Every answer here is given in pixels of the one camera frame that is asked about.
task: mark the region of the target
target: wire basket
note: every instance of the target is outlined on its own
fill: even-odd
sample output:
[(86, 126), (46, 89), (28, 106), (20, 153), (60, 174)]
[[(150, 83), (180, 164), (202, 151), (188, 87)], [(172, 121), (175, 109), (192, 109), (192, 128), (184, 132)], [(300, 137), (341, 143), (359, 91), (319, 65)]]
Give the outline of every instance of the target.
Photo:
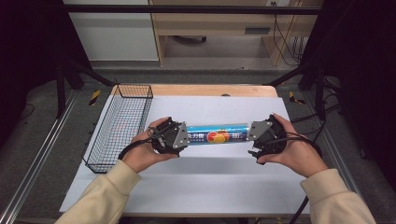
[(93, 144), (85, 165), (105, 174), (117, 162), (132, 137), (144, 131), (153, 95), (150, 85), (117, 85), (109, 96), (107, 110), (92, 136)]

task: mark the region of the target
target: sleeve cuff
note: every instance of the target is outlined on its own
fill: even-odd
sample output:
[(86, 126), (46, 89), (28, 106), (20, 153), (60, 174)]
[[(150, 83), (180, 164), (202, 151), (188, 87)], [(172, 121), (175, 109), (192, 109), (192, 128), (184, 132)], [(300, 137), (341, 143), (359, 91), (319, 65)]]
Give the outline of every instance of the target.
[(325, 170), (310, 176), (301, 182), (301, 187), (311, 205), (331, 195), (348, 191), (344, 180), (336, 169)]
[(106, 177), (124, 195), (128, 195), (141, 179), (137, 172), (120, 160), (107, 172)]

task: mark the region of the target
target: forearm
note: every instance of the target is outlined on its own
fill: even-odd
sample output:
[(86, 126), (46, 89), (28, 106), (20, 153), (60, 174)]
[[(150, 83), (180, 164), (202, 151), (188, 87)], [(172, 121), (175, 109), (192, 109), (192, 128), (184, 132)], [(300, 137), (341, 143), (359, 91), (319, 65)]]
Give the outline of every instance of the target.
[(364, 201), (347, 188), (337, 170), (319, 172), (301, 185), (310, 201), (313, 223), (375, 223)]
[(106, 175), (97, 176), (56, 223), (117, 223), (139, 180), (136, 172), (118, 161)]

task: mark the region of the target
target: blue cylindrical container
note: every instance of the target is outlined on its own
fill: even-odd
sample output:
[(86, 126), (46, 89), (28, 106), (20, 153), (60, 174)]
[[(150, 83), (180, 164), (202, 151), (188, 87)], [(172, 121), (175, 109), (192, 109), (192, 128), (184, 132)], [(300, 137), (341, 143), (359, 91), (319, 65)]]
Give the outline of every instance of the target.
[(248, 140), (248, 125), (219, 124), (188, 126), (189, 145), (240, 143)]

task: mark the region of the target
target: gray floor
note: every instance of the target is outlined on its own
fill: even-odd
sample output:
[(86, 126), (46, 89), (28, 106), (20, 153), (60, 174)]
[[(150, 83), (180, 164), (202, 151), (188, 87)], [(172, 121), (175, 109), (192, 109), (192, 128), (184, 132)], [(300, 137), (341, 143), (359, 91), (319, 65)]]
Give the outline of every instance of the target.
[[(109, 79), (125, 83), (197, 83), (197, 84), (256, 84), (268, 83), (286, 74), (294, 66), (284, 63), (273, 67), (264, 52), (260, 38), (225, 38), (209, 36), (206, 43), (194, 40), (171, 39), (166, 53), (165, 65), (153, 63), (98, 64), (98, 73)], [(86, 84), (77, 94), (74, 106), (62, 130), (54, 142), (38, 178), (18, 213), (17, 223), (53, 223), (60, 213), (59, 207), (70, 186), (78, 165), (80, 155), (90, 141), (92, 130), (104, 105), (110, 88), (90, 77), (82, 75)], [(296, 83), (299, 77), (288, 80), (276, 87), (277, 93), (284, 99), (291, 119), (313, 113), (309, 102), (314, 97), (312, 91), (299, 91)], [(89, 105), (94, 91), (101, 95), (95, 105)], [(307, 104), (290, 102), (289, 92), (296, 99), (304, 99)], [(56, 86), (51, 81), (32, 90), (27, 102), (35, 107), (33, 113), (22, 119), (0, 151), (0, 210), (4, 211), (18, 186), (28, 172), (35, 155), (45, 142), (55, 122), (57, 113)], [(326, 100), (327, 106), (337, 104), (335, 97)], [(32, 111), (26, 106), (23, 115)], [(377, 223), (396, 223), (396, 194), (382, 176), (374, 161), (363, 160), (357, 143), (345, 122), (342, 113), (336, 108), (327, 113), (325, 130), (318, 139), (324, 151), (324, 160), (333, 167), (333, 150), (340, 152), (346, 170), (352, 176), (358, 192), (371, 209)], [(314, 131), (320, 121), (309, 119), (295, 124), (300, 133)], [(218, 220), (195, 219), (196, 223), (219, 223)], [(233, 223), (235, 220), (222, 220)], [(262, 223), (279, 223), (279, 220), (267, 218)], [(309, 223), (302, 218), (300, 223)]]

